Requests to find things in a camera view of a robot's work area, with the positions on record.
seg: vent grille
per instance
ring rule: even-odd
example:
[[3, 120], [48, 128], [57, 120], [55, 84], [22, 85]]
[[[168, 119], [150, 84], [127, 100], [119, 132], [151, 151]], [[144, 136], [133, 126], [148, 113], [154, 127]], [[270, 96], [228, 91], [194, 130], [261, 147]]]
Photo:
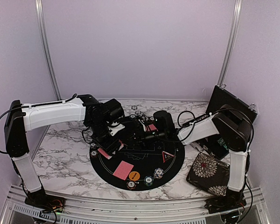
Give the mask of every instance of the vent grille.
[[[42, 220], [53, 220], [53, 221], [55, 220], [54, 214], [43, 214], [41, 210], [23, 204], [15, 203], [14, 211], [25, 214], [27, 216], [39, 218]], [[60, 213], [57, 215], [56, 223], [58, 224], [118, 224], [115, 222], [97, 222], [97, 221], [86, 220], [82, 218], [68, 217], [68, 216], [63, 216]], [[183, 222], [165, 222], [165, 223], [158, 223], [158, 224], [206, 224], [206, 220], [205, 218], [200, 218], [200, 219], [194, 219], [194, 220], [183, 221]]]

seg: marble tabletop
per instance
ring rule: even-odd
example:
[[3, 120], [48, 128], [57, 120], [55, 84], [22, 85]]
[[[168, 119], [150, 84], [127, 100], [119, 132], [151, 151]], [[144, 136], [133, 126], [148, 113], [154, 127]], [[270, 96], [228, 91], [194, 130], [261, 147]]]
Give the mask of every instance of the marble tabletop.
[[[173, 121], [185, 110], [195, 116], [206, 110], [205, 102], [165, 101], [165, 100], [119, 100], [126, 116], [137, 110], [152, 116], [155, 111], [165, 110], [172, 114]], [[182, 115], [181, 123], [191, 119]], [[89, 144], [81, 135], [85, 129], [82, 122], [67, 122], [51, 125], [37, 151], [33, 163], [46, 190], [76, 196], [129, 200], [177, 200], [206, 197], [210, 194], [186, 182], [186, 176], [198, 151], [192, 146], [185, 147], [185, 160], [179, 173], [165, 185], [146, 191], [118, 189], [102, 180], [91, 166]]]

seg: red triangle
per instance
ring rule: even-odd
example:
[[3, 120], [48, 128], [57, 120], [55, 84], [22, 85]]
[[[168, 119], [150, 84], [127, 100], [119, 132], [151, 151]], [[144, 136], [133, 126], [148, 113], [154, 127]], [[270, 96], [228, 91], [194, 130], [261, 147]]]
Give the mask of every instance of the red triangle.
[[162, 155], [163, 155], [163, 162], [166, 162], [174, 157], [174, 155], [167, 153], [165, 151], [162, 152]]

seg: vertical metal post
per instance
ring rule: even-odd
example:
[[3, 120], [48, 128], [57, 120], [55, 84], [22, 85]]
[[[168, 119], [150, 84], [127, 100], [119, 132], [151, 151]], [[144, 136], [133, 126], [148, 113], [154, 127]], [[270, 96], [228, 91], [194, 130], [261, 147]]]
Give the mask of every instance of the vertical metal post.
[[231, 53], [232, 53], [232, 50], [234, 48], [234, 43], [235, 43], [235, 40], [236, 40], [236, 37], [237, 37], [237, 32], [238, 32], [238, 24], [239, 24], [241, 9], [242, 9], [242, 2], [243, 2], [243, 0], [236, 0], [235, 1], [227, 50], [226, 50], [226, 53], [225, 53], [225, 58], [224, 58], [224, 61], [223, 61], [220, 77], [219, 77], [219, 80], [218, 80], [218, 83], [217, 83], [217, 85], [219, 85], [219, 86], [222, 86], [224, 84], [224, 80], [225, 80], [225, 77], [226, 77]]
[[49, 69], [49, 74], [50, 74], [51, 82], [53, 85], [54, 93], [55, 93], [56, 99], [61, 100], [61, 95], [60, 95], [60, 91], [58, 88], [56, 76], [55, 76], [54, 69], [53, 69], [53, 64], [51, 61], [50, 51], [49, 51], [49, 44], [48, 44], [48, 39], [47, 39], [45, 20], [44, 20], [43, 11], [42, 11], [42, 0], [35, 0], [35, 5], [36, 5], [36, 14], [37, 14], [37, 18], [38, 18], [39, 30], [41, 32], [42, 46], [43, 46], [43, 50], [45, 53], [45, 58], [46, 58], [47, 66]]

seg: white wall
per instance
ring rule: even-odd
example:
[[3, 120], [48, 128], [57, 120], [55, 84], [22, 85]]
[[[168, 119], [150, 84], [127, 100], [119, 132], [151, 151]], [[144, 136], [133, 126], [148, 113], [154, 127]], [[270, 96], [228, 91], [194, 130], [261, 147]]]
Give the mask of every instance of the white wall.
[[209, 99], [234, 0], [44, 0], [63, 98]]
[[[45, 63], [34, 1], [0, 0], [0, 115], [13, 100], [23, 103], [55, 99]], [[28, 135], [35, 148], [44, 129]], [[3, 122], [0, 122], [0, 149], [5, 151]], [[0, 154], [0, 214], [17, 176], [8, 155]]]
[[226, 84], [259, 107], [249, 176], [280, 224], [280, 0], [243, 1]]

